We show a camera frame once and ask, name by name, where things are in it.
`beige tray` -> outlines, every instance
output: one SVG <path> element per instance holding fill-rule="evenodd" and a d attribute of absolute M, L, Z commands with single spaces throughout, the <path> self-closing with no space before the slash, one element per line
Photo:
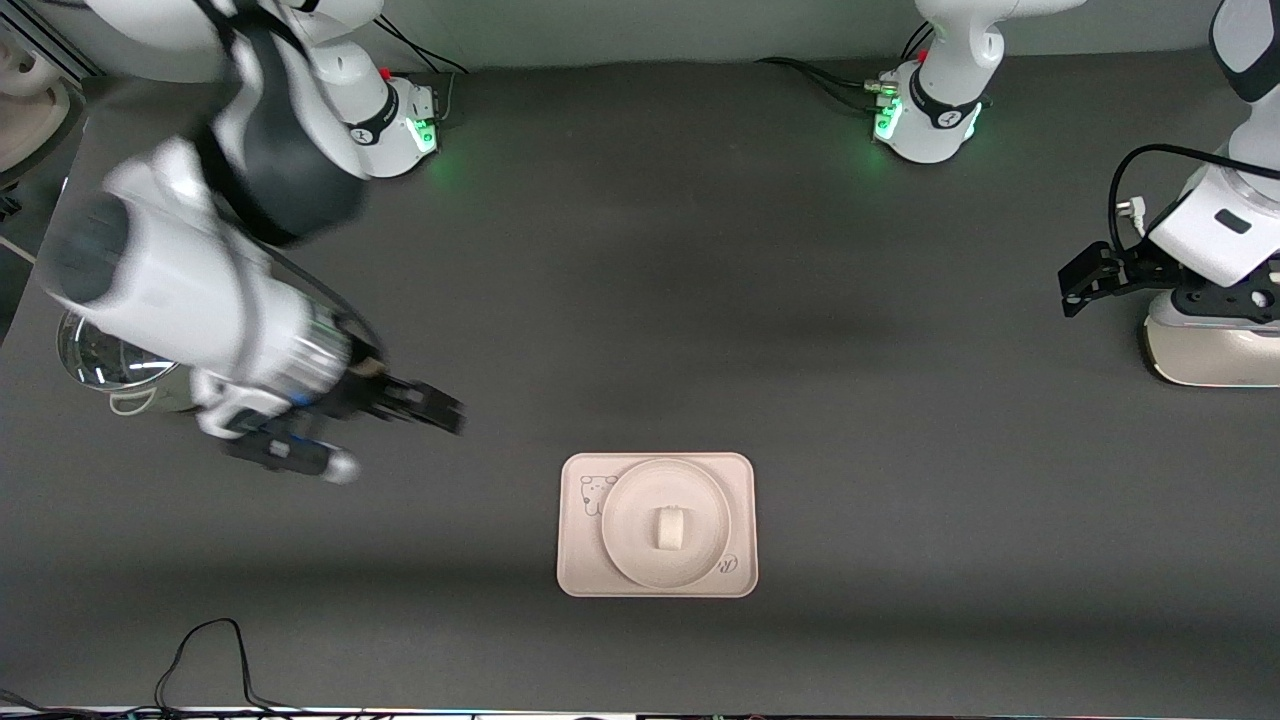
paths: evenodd
<path fill-rule="evenodd" d="M 557 579 L 576 597 L 755 589 L 755 474 L 733 452 L 582 454 L 561 473 Z"/>

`dark gray table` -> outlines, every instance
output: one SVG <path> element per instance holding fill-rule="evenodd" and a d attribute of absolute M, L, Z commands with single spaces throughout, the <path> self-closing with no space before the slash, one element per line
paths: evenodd
<path fill-rule="evenodd" d="M 100 99 L 67 200 L 200 92 Z M 1128 149 L 1213 147 L 1244 108 L 1204 51 L 1018 59 L 992 94 L 920 168 L 780 68 L 462 78 L 443 154 L 294 254 L 470 407 L 462 438 L 333 427 L 351 487 L 113 418 L 32 286 L 0 352 L 3 685 L 141 702 L 233 615 L 259 689 L 306 705 L 1275 717 L 1277 395 L 1156 382 L 1147 299 L 1066 322 L 1055 282 Z M 755 593 L 562 594 L 564 459 L 694 450 L 755 462 Z M 234 701 L 233 657 L 200 641 L 173 701 Z"/>

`white wall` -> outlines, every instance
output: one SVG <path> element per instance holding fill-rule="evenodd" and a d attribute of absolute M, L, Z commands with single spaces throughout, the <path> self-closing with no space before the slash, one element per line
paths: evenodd
<path fill-rule="evenodd" d="M 212 67 L 211 58 L 142 47 L 87 12 L 31 1 L 114 72 L 195 79 Z M 1006 23 L 1005 33 L 1015 54 L 1194 47 L 1204 44 L 1216 6 L 1217 0 L 1091 0 L 1060 15 Z M 919 24 L 910 0 L 387 0 L 387 14 L 420 45 L 476 68 L 887 56 Z M 356 38 L 379 64 L 422 67 L 371 26 Z"/>

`small cylindrical object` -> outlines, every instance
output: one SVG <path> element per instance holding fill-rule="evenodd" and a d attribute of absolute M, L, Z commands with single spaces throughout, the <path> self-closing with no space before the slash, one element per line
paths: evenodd
<path fill-rule="evenodd" d="M 658 550 L 680 550 L 685 546 L 685 510 L 668 506 L 658 510 Z"/>

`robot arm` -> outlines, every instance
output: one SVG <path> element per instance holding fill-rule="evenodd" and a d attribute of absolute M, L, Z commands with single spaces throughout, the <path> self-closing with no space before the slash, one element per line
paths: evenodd
<path fill-rule="evenodd" d="M 218 1 L 227 4 L 230 0 Z M 289 37 L 296 38 L 300 50 L 310 58 L 320 92 L 342 120 L 343 131 L 355 141 L 365 174 L 403 174 L 436 150 L 434 91 L 404 78 L 383 77 L 369 54 L 347 38 L 353 29 L 378 18 L 383 0 L 259 1 L 270 8 L 279 23 L 288 26 Z M 155 47 L 180 51 L 219 45 L 216 23 L 192 0 L 87 3 L 124 35 Z"/>
<path fill-rule="evenodd" d="M 270 277 L 275 251 L 259 241 L 349 220 L 365 176 L 289 28 L 256 3 L 225 15 L 201 5 L 238 92 L 189 138 L 115 168 L 77 222 L 47 238 L 42 279 L 104 332 L 191 366 L 200 427 L 233 455 L 349 482 L 349 455 L 298 432 L 305 414 L 365 411 L 458 432 L 461 406 L 389 377 L 380 348 Z"/>
<path fill-rule="evenodd" d="M 936 36 L 927 59 L 908 59 L 881 73 L 881 85 L 905 87 L 887 100 L 874 138 L 913 163 L 950 159 L 973 135 L 980 97 L 1005 59 L 1005 36 L 996 23 L 1050 15 L 1085 0 L 916 0 Z"/>
<path fill-rule="evenodd" d="M 1280 296 L 1271 281 L 1280 252 L 1280 0 L 1222 0 L 1211 45 L 1235 92 L 1252 105 L 1226 156 L 1174 146 L 1166 151 L 1207 163 L 1149 233 L 1132 249 L 1098 242 L 1059 273 L 1064 311 L 1142 288 L 1172 288 L 1153 306 L 1167 325 L 1276 325 Z"/>

